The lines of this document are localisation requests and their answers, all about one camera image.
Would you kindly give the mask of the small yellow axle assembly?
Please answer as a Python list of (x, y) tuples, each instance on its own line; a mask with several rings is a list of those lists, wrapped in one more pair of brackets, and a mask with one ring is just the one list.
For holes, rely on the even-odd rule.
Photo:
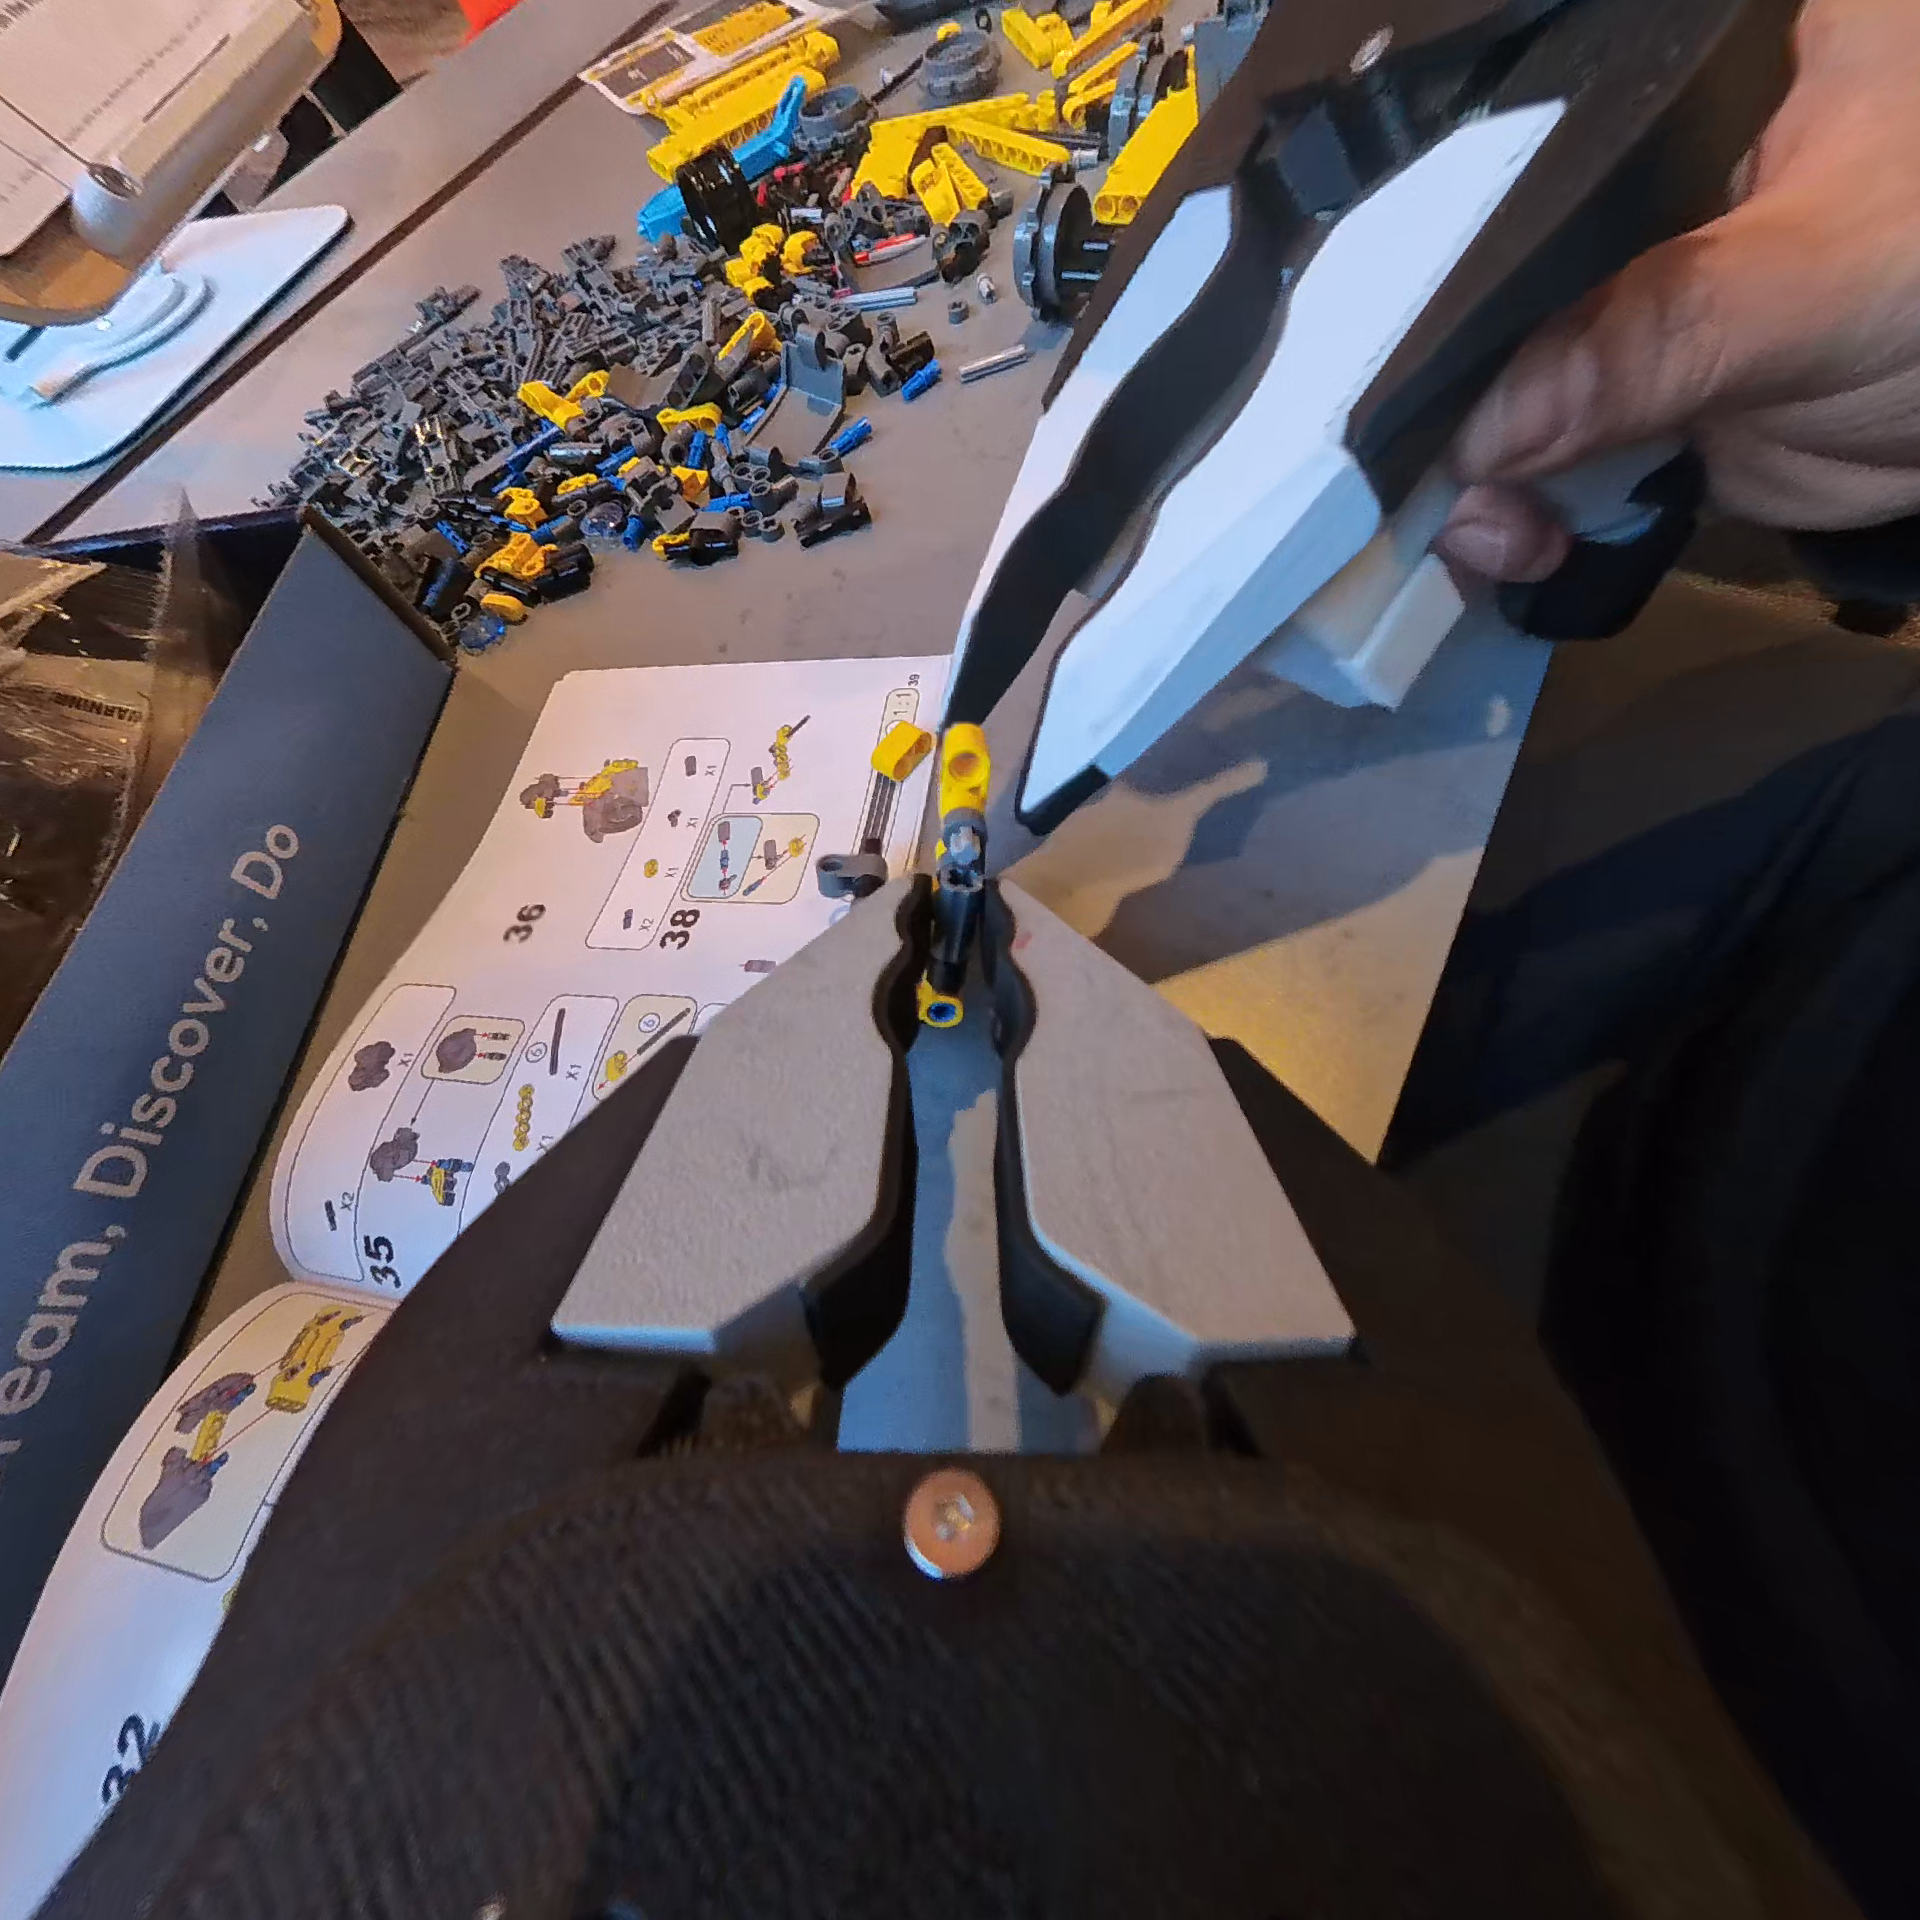
[(933, 1029), (963, 1021), (963, 994), (991, 880), (993, 754), (984, 727), (951, 725), (942, 736), (939, 834), (928, 897), (928, 959), (917, 986), (920, 1020)]

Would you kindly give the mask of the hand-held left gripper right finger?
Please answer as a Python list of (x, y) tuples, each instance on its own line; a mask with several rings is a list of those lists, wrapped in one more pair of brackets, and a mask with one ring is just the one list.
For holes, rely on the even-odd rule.
[(1014, 881), (984, 908), (999, 1308), (1055, 1393), (1331, 1360), (1355, 1326), (1209, 1036)]

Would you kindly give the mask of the pile of small brick pieces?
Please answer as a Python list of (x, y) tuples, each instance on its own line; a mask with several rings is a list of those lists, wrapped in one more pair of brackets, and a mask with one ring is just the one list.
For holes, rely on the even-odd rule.
[[(304, 414), (256, 508), (326, 518), (469, 656), (587, 591), (613, 556), (672, 568), (872, 522), (853, 455), (874, 404), (942, 365), (903, 294), (864, 303), (817, 236), (757, 229), (744, 256), (610, 236), (557, 268), (498, 265), (501, 298), (438, 287), (399, 342)], [(825, 328), (849, 369), (824, 430), (784, 397), (784, 342)]]

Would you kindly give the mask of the person's right forearm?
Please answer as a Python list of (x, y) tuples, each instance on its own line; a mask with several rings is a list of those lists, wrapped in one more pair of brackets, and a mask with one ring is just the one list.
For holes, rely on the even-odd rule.
[(1890, 638), (1919, 612), (1919, 512), (1855, 530), (1787, 535), (1833, 623)]

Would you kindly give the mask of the person's right hand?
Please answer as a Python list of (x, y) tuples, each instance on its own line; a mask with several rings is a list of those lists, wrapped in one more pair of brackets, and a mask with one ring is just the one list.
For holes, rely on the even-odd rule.
[(1793, 532), (1919, 503), (1919, 4), (1813, 1), (1795, 76), (1720, 218), (1541, 326), (1457, 436), (1437, 548), (1495, 583), (1568, 553), (1541, 482), (1654, 440)]

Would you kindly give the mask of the white flat device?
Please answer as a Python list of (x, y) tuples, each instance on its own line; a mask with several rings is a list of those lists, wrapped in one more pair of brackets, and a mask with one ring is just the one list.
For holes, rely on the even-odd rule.
[(2, 321), (2, 465), (94, 465), (157, 424), (347, 229), (342, 205), (182, 229), (101, 313)]

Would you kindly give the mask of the printed paper sheet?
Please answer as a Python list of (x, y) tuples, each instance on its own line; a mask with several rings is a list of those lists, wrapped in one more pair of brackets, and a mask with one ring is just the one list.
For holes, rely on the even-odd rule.
[(214, 188), (322, 71), (334, 4), (2, 4), (2, 250), (62, 210), (110, 253), (179, 180)]

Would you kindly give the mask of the blue brick panel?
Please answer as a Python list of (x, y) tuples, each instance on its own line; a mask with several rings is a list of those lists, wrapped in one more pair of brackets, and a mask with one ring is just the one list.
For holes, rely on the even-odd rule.
[(711, 245), (739, 240), (753, 226), (759, 182), (797, 157), (803, 109), (824, 86), (822, 71), (800, 65), (664, 136), (648, 156), (664, 184), (639, 210), (641, 236), (656, 242), (695, 230)]

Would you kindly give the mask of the crumpled clear plastic bags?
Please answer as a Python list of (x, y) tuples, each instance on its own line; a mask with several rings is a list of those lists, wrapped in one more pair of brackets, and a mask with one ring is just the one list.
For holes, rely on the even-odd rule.
[(222, 673), (221, 600), (149, 564), (6, 548), (2, 1042), (25, 1024)]

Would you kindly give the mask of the black yellow vehicle model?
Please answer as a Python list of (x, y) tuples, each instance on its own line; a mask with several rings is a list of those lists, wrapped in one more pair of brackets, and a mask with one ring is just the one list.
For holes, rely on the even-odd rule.
[(1071, 321), (1087, 309), (1122, 229), (1197, 130), (1193, 49), (1130, 55), (1107, 108), (1109, 165), (1095, 191), (1049, 167), (1015, 221), (1015, 287), (1043, 321)]

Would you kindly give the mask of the instruction booklet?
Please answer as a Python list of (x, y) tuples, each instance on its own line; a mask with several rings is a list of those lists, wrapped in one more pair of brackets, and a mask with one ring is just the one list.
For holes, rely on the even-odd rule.
[(567, 673), (465, 868), (333, 1046), (271, 1186), (290, 1274), (135, 1417), (6, 1685), (2, 1913), (149, 1762), (314, 1431), (395, 1302), (578, 1120), (838, 921), (817, 860), (917, 863), (939, 656)]

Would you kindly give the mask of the sticker sheet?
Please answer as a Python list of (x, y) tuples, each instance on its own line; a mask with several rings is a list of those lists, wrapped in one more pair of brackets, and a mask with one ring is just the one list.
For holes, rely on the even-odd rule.
[(656, 112), (787, 48), (805, 32), (824, 32), (849, 9), (814, 1), (706, 1), (654, 26), (581, 73), (584, 84), (626, 112)]

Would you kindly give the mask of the spread of yellow brick panels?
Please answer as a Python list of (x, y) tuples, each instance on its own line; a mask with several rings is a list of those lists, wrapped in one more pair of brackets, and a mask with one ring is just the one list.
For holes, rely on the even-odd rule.
[(942, 25), (902, 71), (869, 88), (832, 82), (843, 55), (832, 23), (735, 79), (656, 112), (624, 112), (658, 125), (656, 146), (744, 88), (817, 68), (824, 88), (803, 109), (800, 148), (759, 182), (754, 199), (778, 176), (824, 165), (830, 201), (872, 188), (888, 201), (921, 201), (942, 221), (989, 201), (984, 184), (963, 180), (970, 159), (1030, 178), (1090, 159), (1121, 63), (1147, 49), (1165, 12), (1165, 4), (982, 6), (976, 25)]

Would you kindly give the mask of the person's dark clothed body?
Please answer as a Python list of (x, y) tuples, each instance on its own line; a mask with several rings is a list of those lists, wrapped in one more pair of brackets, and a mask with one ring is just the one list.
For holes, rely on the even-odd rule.
[(1383, 1160), (1862, 1910), (1915, 1916), (1915, 616), (1753, 546), (1555, 653)]

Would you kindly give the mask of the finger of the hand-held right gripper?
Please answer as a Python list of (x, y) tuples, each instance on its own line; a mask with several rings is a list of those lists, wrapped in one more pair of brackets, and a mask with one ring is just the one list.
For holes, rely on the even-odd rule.
[(1382, 530), (1347, 447), (1354, 407), (1567, 108), (1478, 113), (1334, 221), (1251, 397), (1055, 660), (1017, 804), (1031, 831), (1122, 772)]
[(1077, 337), (958, 632), (946, 725), (984, 725), (1074, 591), (1105, 594), (1277, 351), (1295, 213), (1277, 184), (1187, 196)]

